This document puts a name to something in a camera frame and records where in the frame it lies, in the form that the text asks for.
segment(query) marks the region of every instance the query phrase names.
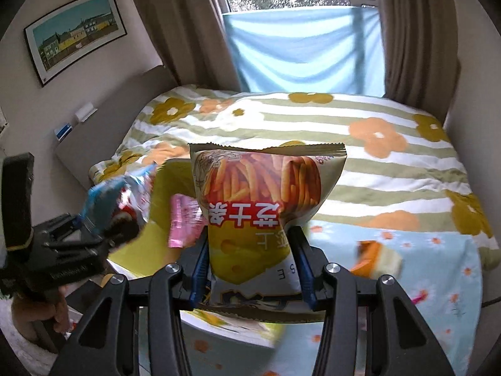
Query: silver bolt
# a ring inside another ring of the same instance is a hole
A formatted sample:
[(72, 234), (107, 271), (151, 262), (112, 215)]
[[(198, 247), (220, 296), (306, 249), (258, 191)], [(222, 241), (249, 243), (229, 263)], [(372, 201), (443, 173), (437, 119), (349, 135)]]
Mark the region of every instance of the silver bolt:
[(336, 263), (329, 263), (328, 265), (325, 266), (325, 269), (332, 274), (339, 273), (341, 271), (341, 267), (339, 266), (339, 264)]
[(384, 285), (387, 286), (395, 284), (395, 278), (390, 276), (389, 274), (385, 274), (384, 276), (382, 276), (381, 281), (383, 282)]
[(181, 266), (177, 263), (171, 263), (165, 266), (165, 271), (167, 273), (177, 273), (179, 270), (181, 270)]
[(115, 274), (111, 280), (110, 280), (110, 283), (113, 284), (113, 285), (119, 285), (119, 284), (122, 284), (125, 280), (125, 277), (121, 274)]

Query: painting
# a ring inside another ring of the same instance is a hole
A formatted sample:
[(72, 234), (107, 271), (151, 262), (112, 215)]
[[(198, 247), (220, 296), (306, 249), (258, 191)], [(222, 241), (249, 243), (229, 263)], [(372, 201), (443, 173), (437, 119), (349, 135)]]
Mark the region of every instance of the painting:
[(115, 0), (74, 0), (24, 29), (42, 86), (100, 46), (127, 34)]

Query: headboard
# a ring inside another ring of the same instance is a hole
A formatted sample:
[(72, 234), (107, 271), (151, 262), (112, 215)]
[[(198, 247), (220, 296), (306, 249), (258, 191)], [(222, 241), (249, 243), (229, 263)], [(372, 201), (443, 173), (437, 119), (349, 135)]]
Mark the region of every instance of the headboard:
[(89, 189), (92, 186), (90, 167), (111, 158), (141, 109), (176, 86), (174, 77), (163, 66), (127, 80), (97, 106), (91, 117), (77, 124), (56, 147), (56, 156), (79, 183)]

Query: striped bedding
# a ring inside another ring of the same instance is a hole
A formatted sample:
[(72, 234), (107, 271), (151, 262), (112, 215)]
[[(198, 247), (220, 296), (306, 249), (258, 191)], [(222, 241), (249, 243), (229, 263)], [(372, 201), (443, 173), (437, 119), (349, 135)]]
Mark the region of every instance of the striped bedding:
[(329, 94), (249, 94), (180, 86), (144, 107), (94, 183), (188, 157), (189, 143), (265, 148), (342, 142), (348, 159), (314, 219), (412, 232), (472, 235), (484, 269), (501, 260), (464, 166), (439, 122), (391, 100)]

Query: white wall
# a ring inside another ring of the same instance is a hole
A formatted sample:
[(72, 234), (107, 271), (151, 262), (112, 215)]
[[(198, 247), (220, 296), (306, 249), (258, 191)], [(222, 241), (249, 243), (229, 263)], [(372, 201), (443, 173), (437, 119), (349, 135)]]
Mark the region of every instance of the white wall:
[(33, 223), (78, 212), (85, 199), (76, 179), (54, 158), (54, 128), (71, 122), (84, 103), (98, 105), (129, 77), (161, 62), (133, 1), (116, 0), (128, 34), (88, 54), (41, 87), (23, 30), (70, 1), (26, 0), (0, 41), (0, 106), (10, 124), (0, 145), (7, 155), (29, 151), (35, 156)]
[[(446, 129), (501, 241), (501, 36), (478, 0), (456, 0), (462, 72)], [(501, 295), (501, 268), (485, 273), (484, 301)], [(501, 332), (501, 304), (482, 310), (470, 370)]]

